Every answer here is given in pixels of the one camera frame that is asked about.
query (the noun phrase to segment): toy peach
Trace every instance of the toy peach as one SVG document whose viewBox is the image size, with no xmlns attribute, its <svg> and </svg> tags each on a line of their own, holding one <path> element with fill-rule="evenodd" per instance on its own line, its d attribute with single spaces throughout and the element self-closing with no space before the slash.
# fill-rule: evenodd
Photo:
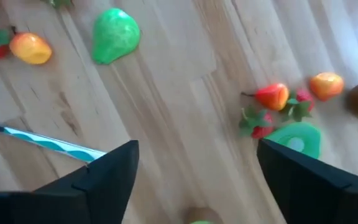
<svg viewBox="0 0 358 224">
<path fill-rule="evenodd" d="M 52 54 L 48 43 L 30 32 L 16 34 L 9 43 L 9 48 L 16 57 L 32 65 L 45 63 Z"/>
<path fill-rule="evenodd" d="M 342 93 L 344 81 L 333 72 L 323 72 L 310 80 L 310 90 L 321 101 L 327 101 Z"/>
</svg>

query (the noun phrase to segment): wooden floor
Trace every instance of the wooden floor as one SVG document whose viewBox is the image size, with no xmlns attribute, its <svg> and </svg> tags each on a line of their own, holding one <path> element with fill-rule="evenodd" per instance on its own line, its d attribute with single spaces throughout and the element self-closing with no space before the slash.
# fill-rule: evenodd
<svg viewBox="0 0 358 224">
<path fill-rule="evenodd" d="M 0 27 L 53 47 L 45 65 L 0 60 L 0 122 L 110 151 L 140 141 L 124 223 L 182 223 L 209 206 L 225 223 L 284 223 L 255 156 L 237 137 L 240 108 L 273 82 L 292 88 L 319 72 L 358 84 L 355 0 L 0 0 Z M 120 7 L 142 29 L 139 48 L 110 66 L 90 58 L 95 17 Z M 358 175 L 358 120 L 343 97 L 317 103 L 321 160 Z M 33 190 L 83 164 L 0 135 L 0 190 Z"/>
</svg>

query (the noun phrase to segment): orange mango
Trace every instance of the orange mango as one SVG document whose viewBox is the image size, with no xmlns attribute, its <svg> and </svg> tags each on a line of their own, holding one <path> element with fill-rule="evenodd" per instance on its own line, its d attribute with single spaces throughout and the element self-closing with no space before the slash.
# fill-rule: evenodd
<svg viewBox="0 0 358 224">
<path fill-rule="evenodd" d="M 9 48 L 16 57 L 32 65 L 43 64 L 52 55 L 48 43 L 30 32 L 16 34 L 9 43 Z"/>
<path fill-rule="evenodd" d="M 310 80 L 310 90 L 321 101 L 327 101 L 341 94 L 343 88 L 343 78 L 333 72 L 320 73 Z"/>
<path fill-rule="evenodd" d="M 282 110 L 287 103 L 290 92 L 286 85 L 276 83 L 262 88 L 255 93 L 256 100 L 270 110 Z"/>
</svg>

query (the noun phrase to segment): blue wavy pattern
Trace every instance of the blue wavy pattern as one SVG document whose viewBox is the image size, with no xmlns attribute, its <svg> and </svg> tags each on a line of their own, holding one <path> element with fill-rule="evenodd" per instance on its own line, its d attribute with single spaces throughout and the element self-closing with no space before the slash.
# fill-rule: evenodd
<svg viewBox="0 0 358 224">
<path fill-rule="evenodd" d="M 66 150 L 64 150 L 64 148 L 60 147 L 58 144 L 55 144 L 55 143 L 50 142 L 50 141 L 34 141 L 32 138 L 28 137 L 25 134 L 17 134 L 17 133 L 16 134 L 9 133 L 9 134 L 11 136 L 17 137 L 17 138 L 19 138 L 21 140 L 32 142 L 34 144 L 38 144 L 40 146 L 52 149 L 54 151 L 65 152 L 65 153 L 73 156 L 74 158 L 77 158 L 77 159 L 85 161 L 85 162 L 94 161 L 94 157 L 92 157 L 91 155 L 89 155 L 88 153 L 83 152 L 83 151 L 66 151 Z"/>
</svg>

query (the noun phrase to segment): green kiwi slice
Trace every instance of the green kiwi slice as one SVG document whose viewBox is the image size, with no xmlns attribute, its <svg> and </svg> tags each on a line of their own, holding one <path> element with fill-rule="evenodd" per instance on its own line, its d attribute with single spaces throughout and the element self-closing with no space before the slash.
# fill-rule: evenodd
<svg viewBox="0 0 358 224">
<path fill-rule="evenodd" d="M 265 139 L 289 147 L 307 156 L 317 159 L 320 156 L 321 134 L 319 129 L 306 122 L 288 124 Z"/>
</svg>

